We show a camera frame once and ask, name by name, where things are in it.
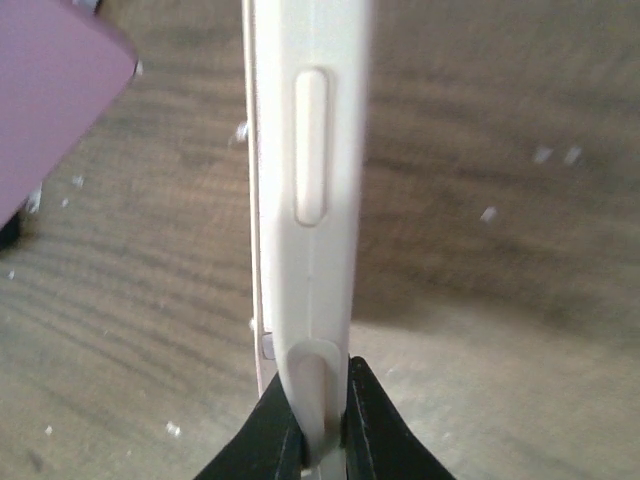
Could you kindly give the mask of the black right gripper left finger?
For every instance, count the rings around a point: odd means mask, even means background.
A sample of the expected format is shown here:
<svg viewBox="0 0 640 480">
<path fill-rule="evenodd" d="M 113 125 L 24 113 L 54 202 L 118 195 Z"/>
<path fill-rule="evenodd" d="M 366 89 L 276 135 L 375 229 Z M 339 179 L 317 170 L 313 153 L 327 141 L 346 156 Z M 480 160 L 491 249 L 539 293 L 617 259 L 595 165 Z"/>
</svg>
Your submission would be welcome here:
<svg viewBox="0 0 640 480">
<path fill-rule="evenodd" d="M 296 480 L 303 436 L 275 376 L 233 439 L 195 480 Z"/>
</svg>

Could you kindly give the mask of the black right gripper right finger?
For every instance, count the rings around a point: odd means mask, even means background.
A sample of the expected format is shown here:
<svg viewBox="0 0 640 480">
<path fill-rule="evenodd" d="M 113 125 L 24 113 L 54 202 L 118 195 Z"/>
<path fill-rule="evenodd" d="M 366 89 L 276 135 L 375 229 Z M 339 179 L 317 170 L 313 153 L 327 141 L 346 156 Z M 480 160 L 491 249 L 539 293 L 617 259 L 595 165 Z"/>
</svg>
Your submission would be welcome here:
<svg viewBox="0 0 640 480">
<path fill-rule="evenodd" d="M 349 361 L 343 440 L 349 479 L 454 480 L 412 433 L 360 356 Z"/>
</svg>

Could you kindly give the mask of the cream pink phone case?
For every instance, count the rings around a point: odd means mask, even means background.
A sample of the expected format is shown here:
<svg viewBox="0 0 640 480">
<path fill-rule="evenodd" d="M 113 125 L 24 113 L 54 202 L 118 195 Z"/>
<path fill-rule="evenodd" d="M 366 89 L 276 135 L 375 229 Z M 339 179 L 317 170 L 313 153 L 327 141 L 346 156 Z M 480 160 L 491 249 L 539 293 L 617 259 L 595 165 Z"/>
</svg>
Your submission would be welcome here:
<svg viewBox="0 0 640 480">
<path fill-rule="evenodd" d="M 243 5 L 254 338 L 277 369 L 308 463 L 346 409 L 374 5 Z"/>
</svg>

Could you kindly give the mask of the phone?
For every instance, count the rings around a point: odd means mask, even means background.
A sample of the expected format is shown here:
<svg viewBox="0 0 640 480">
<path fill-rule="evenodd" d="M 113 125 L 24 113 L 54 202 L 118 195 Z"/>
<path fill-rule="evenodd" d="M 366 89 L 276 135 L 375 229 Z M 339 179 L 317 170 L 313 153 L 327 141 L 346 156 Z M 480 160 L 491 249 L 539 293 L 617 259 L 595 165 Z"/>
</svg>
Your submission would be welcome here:
<svg viewBox="0 0 640 480">
<path fill-rule="evenodd" d="M 136 72 L 124 34 L 81 1 L 1 4 L 1 246 L 21 213 Z"/>
</svg>

